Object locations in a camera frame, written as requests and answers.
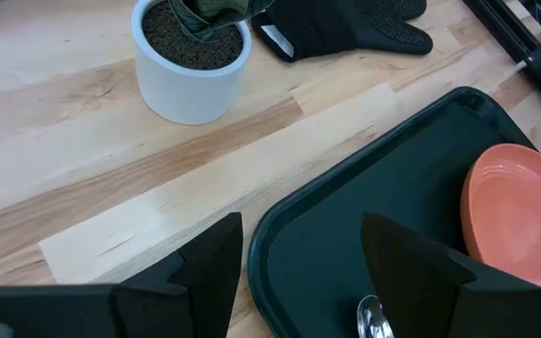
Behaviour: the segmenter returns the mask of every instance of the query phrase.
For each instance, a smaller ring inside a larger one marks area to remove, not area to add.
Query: wooden table
[[[139,96],[132,3],[0,1],[0,284],[121,281],[233,210],[245,250],[275,202],[460,85],[489,93],[541,150],[540,94],[461,0],[429,0],[414,22],[435,41],[427,57],[286,65],[255,40],[234,109],[201,127]],[[245,275],[229,337],[271,336]]]

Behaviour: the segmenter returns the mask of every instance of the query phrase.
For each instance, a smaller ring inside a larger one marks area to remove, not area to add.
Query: metal spoon
[[[358,334],[360,338],[394,338],[390,323],[383,314],[377,296],[366,296],[358,304]]]

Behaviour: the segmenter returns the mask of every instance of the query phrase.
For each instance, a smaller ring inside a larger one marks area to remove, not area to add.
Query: white pot
[[[158,115],[172,122],[198,125],[226,114],[237,96],[245,63],[252,51],[252,35],[245,22],[237,23],[243,48],[228,66],[214,70],[187,69],[156,53],[141,28],[144,14],[161,0],[141,0],[132,12],[137,83],[141,96]]]

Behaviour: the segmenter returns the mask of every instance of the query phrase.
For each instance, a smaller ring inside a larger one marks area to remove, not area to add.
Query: orange plate
[[[524,146],[484,152],[461,200],[469,254],[541,286],[541,155]]]

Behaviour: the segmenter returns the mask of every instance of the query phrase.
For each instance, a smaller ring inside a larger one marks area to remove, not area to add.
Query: tray rim
[[[406,131],[406,129],[411,124],[416,122],[416,120],[421,120],[423,118],[426,118],[427,114],[431,112],[437,112],[439,110],[438,108],[441,108],[441,106],[445,104],[449,104],[456,98],[463,95],[479,96],[485,101],[492,103],[497,108],[500,108],[500,110],[502,110],[502,112],[506,114],[508,119],[515,126],[517,125],[515,121],[513,121],[512,118],[510,118],[510,115],[508,115],[508,113],[506,113],[506,111],[501,107],[501,105],[498,102],[496,102],[493,98],[491,98],[488,94],[473,87],[468,87],[468,86],[457,87],[453,89],[452,91],[448,92],[447,94],[445,94],[444,96],[442,96],[441,98],[439,98],[438,100],[432,102],[421,111],[417,112],[411,117],[400,122],[397,126],[392,128],[391,130],[386,131],[378,139],[372,141],[366,146],[363,146],[362,148],[360,148],[353,154],[349,155],[345,159],[338,162],[333,167],[329,168],[327,171],[323,172],[319,176],[305,183],[304,185],[296,189],[294,192],[291,192],[286,197],[282,198],[277,203],[275,203],[269,210],[267,210],[264,213],[264,215],[258,222],[258,225],[254,233],[252,234],[252,241],[250,243],[250,248],[248,250],[248,255],[247,255],[248,262],[247,262],[246,267],[247,267],[248,285],[250,286],[250,292],[254,300],[256,309],[262,315],[266,324],[269,326],[270,331],[274,334],[275,337],[293,338],[293,337],[301,337],[301,334],[299,334],[298,332],[294,333],[292,332],[293,329],[289,329],[286,327],[286,323],[280,320],[281,318],[279,317],[279,314],[277,314],[276,311],[273,310],[271,306],[269,306],[271,302],[268,299],[267,295],[265,295],[263,292],[265,288],[262,285],[262,281],[261,281],[262,274],[260,273],[260,265],[257,264],[257,262],[258,262],[258,258],[260,257],[260,252],[262,250],[264,240],[267,236],[269,228],[273,224],[273,221],[279,215],[281,215],[286,209],[290,208],[291,206],[296,204],[298,201],[302,200],[302,198],[307,196],[310,192],[313,192],[314,190],[316,190],[318,187],[325,184],[327,181],[329,181],[333,177],[336,177],[337,175],[339,175],[340,173],[348,169],[351,164],[367,156],[368,153],[374,151],[379,146],[392,141],[395,137],[397,137],[398,135]],[[525,146],[529,146],[532,149],[535,149],[535,146],[527,138],[527,136],[522,131],[520,132],[525,138],[525,141],[526,141]]]

